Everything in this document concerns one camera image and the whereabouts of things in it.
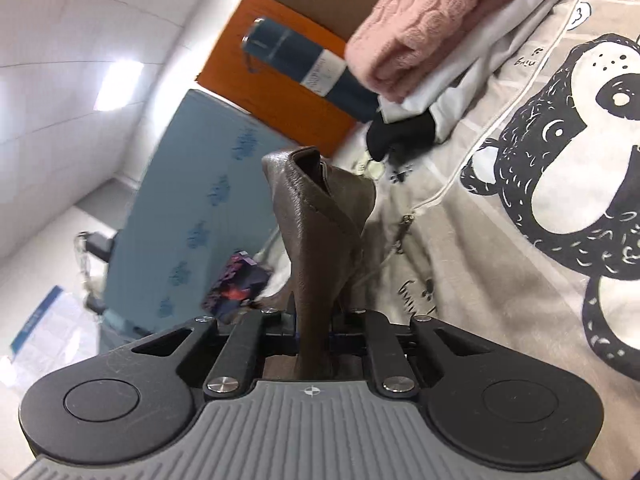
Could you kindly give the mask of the white folded garment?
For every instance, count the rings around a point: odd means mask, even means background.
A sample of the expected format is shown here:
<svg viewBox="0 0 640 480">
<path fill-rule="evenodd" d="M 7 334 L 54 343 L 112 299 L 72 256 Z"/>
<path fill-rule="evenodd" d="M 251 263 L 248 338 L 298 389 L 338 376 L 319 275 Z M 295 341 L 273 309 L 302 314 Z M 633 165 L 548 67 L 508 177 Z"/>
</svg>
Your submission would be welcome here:
<svg viewBox="0 0 640 480">
<path fill-rule="evenodd" d="M 524 44 L 559 1 L 512 0 L 490 14 L 404 102 L 381 102 L 384 122 L 399 122 L 428 110 L 435 119 L 436 142 L 445 141 L 489 76 Z"/>
</svg>

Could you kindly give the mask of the orange board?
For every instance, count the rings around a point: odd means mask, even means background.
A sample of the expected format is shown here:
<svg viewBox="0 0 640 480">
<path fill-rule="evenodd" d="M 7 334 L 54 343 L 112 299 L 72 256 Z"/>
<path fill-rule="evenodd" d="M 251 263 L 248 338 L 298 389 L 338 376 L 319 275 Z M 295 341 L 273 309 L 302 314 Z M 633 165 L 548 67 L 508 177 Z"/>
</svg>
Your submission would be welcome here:
<svg viewBox="0 0 640 480">
<path fill-rule="evenodd" d="M 342 55 L 345 41 L 274 0 L 241 0 L 218 38 L 196 82 L 244 108 L 300 145 L 314 145 L 331 157 L 356 120 L 321 96 L 266 63 L 247 60 L 241 41 L 256 18 L 272 18 L 331 52 Z"/>
</svg>

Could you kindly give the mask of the dark teal rolled tube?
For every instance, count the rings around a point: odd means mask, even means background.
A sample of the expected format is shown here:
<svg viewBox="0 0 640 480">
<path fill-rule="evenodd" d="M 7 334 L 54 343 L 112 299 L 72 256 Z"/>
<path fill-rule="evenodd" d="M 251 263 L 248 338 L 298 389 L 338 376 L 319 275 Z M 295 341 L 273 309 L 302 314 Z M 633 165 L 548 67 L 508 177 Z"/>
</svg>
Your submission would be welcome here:
<svg viewBox="0 0 640 480">
<path fill-rule="evenodd" d="M 370 122 L 378 112 L 378 96 L 360 84 L 344 58 L 271 18 L 256 18 L 241 48 L 357 122 Z"/>
</svg>

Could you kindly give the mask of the brown leather jacket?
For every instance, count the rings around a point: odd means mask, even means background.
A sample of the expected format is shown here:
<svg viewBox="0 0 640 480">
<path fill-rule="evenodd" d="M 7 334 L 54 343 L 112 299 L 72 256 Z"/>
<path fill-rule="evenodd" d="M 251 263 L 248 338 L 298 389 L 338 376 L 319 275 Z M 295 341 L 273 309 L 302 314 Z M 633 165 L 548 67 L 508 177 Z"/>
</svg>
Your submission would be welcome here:
<svg viewBox="0 0 640 480">
<path fill-rule="evenodd" d="M 274 216 L 291 272 L 265 307 L 295 304 L 295 375 L 331 375 L 328 339 L 335 301 L 362 258 L 362 231 L 375 204 L 372 180 L 327 162 L 318 148 L 296 148 L 262 158 Z"/>
</svg>

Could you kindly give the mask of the large blue carton box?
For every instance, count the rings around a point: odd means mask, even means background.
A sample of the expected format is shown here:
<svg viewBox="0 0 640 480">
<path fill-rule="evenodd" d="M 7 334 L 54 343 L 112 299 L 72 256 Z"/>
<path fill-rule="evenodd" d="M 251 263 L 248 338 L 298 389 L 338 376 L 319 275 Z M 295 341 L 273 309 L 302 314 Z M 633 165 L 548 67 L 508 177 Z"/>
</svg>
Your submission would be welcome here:
<svg viewBox="0 0 640 480">
<path fill-rule="evenodd" d="M 116 236 L 104 322 L 134 339 L 202 314 L 231 255 L 256 254 L 276 227 L 262 158 L 293 145 L 221 100 L 186 92 Z"/>
</svg>

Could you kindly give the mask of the panda print storage bag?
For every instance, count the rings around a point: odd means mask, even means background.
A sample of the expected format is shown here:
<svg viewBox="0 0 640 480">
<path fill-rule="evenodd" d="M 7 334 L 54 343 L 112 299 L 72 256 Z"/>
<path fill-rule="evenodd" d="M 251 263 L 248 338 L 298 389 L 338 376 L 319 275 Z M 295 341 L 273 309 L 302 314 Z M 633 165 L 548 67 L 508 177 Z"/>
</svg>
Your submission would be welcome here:
<svg viewBox="0 0 640 480">
<path fill-rule="evenodd" d="M 441 144 L 378 180 L 357 308 L 582 376 L 590 464 L 639 472 L 639 0 L 560 0 Z"/>
</svg>

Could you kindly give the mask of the small photo screen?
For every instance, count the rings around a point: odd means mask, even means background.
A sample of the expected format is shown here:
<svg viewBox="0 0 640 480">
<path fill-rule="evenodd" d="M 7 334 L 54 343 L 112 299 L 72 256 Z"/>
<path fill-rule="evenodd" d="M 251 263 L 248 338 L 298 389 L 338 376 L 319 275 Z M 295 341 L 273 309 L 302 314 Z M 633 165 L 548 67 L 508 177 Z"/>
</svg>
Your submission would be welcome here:
<svg viewBox="0 0 640 480">
<path fill-rule="evenodd" d="M 224 324 L 231 324 L 264 290 L 270 272 L 247 252 L 234 252 L 220 277 L 205 295 L 201 308 Z"/>
</svg>

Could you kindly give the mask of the wall information poster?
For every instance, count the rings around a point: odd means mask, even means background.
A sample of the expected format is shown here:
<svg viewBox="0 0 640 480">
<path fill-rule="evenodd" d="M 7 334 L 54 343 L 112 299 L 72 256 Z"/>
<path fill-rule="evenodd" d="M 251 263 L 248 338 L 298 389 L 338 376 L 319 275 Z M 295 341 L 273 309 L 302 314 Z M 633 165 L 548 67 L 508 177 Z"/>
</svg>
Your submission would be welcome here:
<svg viewBox="0 0 640 480">
<path fill-rule="evenodd" d="M 84 304 L 54 286 L 10 344 L 10 362 L 43 376 L 98 354 L 99 326 Z"/>
</svg>

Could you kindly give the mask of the pink knitted sweater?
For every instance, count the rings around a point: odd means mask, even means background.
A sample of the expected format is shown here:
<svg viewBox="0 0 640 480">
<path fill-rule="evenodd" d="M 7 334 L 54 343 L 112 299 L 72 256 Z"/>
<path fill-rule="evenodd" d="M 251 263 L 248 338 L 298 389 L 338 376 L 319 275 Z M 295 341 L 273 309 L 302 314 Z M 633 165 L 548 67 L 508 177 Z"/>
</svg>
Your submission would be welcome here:
<svg viewBox="0 0 640 480">
<path fill-rule="evenodd" d="M 357 80 L 399 103 L 484 18 L 512 0 L 378 0 L 346 44 Z"/>
</svg>

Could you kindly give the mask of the black garment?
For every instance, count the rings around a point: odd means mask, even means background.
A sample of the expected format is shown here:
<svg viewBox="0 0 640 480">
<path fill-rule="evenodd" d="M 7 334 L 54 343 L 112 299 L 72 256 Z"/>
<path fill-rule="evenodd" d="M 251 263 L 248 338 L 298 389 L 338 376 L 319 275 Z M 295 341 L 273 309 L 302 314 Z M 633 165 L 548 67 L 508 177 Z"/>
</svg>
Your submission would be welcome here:
<svg viewBox="0 0 640 480">
<path fill-rule="evenodd" d="M 396 162 L 405 162 L 413 155 L 430 150 L 436 143 L 435 133 L 435 119 L 428 110 L 389 124 L 378 113 L 366 133 L 367 150 L 376 162 L 382 162 L 387 156 Z"/>
</svg>

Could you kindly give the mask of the black power adapter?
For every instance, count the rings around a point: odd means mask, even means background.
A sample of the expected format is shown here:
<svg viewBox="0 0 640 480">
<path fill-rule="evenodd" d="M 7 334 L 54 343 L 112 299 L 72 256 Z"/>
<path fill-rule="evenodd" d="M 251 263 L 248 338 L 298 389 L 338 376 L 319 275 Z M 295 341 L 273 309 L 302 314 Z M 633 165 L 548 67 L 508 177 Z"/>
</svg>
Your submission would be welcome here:
<svg viewBox="0 0 640 480">
<path fill-rule="evenodd" d="M 77 237 L 79 250 L 82 254 L 89 254 L 105 263 L 111 261 L 118 233 L 111 237 L 100 232 L 80 232 Z"/>
</svg>

